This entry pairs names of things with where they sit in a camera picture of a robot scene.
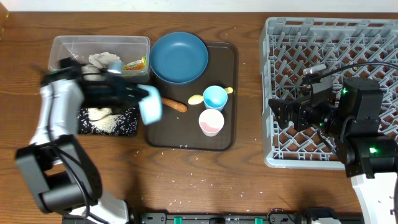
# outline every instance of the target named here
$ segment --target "food wrapper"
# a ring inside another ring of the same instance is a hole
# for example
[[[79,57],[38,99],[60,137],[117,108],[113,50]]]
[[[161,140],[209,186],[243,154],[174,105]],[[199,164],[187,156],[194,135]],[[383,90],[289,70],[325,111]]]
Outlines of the food wrapper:
[[[135,62],[130,62],[127,65],[123,65],[123,70],[124,71],[142,70],[145,68],[146,65],[147,65],[147,58],[142,57],[141,60],[137,60]]]

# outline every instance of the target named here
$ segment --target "plastic container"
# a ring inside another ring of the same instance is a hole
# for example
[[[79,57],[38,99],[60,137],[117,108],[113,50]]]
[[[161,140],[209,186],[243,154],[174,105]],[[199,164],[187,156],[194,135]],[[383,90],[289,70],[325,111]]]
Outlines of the plastic container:
[[[199,116],[199,126],[206,136],[216,136],[224,126],[224,116],[216,109],[207,109]]]
[[[149,51],[148,37],[138,36],[103,36],[103,35],[75,35],[58,36],[54,39],[50,58],[49,70],[58,70],[58,61],[72,57],[80,63],[90,63],[91,54],[109,52],[120,57],[123,63],[147,58],[146,67],[142,70],[123,71],[123,77],[134,83],[149,81]]]
[[[334,70],[356,62],[398,64],[398,21],[374,19],[268,18],[259,38],[262,77],[262,142],[269,167],[344,169],[317,138],[316,130],[284,130],[268,106],[268,99],[294,99],[304,68],[325,64]],[[385,67],[361,67],[334,74],[333,91],[340,97],[340,76],[377,80],[384,92],[380,132],[398,138],[398,72]]]

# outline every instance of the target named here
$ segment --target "white cup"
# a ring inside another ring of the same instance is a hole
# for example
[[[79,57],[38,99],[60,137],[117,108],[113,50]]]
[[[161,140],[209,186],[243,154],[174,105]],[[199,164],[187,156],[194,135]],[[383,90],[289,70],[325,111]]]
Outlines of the white cup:
[[[224,116],[216,109],[207,109],[199,116],[199,126],[207,136],[216,136],[224,126]]]

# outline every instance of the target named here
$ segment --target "spoon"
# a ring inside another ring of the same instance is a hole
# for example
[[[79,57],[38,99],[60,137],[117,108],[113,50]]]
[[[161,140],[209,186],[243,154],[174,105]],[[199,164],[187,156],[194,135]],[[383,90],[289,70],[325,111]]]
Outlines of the spoon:
[[[227,87],[224,89],[227,94],[233,93],[234,89],[232,87]],[[188,99],[188,104],[189,105],[197,105],[199,103],[203,102],[203,96],[202,95],[193,95]]]

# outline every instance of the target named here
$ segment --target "gray plastic dish rack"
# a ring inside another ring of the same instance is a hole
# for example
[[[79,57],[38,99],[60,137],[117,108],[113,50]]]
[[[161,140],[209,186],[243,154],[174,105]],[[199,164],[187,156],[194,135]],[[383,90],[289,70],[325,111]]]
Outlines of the gray plastic dish rack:
[[[344,169],[317,137],[315,129],[296,132],[291,122],[288,128],[280,129],[268,99],[297,97],[302,70],[321,63],[329,70],[359,62],[398,64],[398,21],[271,17],[261,32],[259,45],[264,162],[269,167]],[[333,91],[337,99],[342,77],[352,76],[379,82],[384,92],[379,130],[397,140],[398,72],[367,66],[334,74]]]

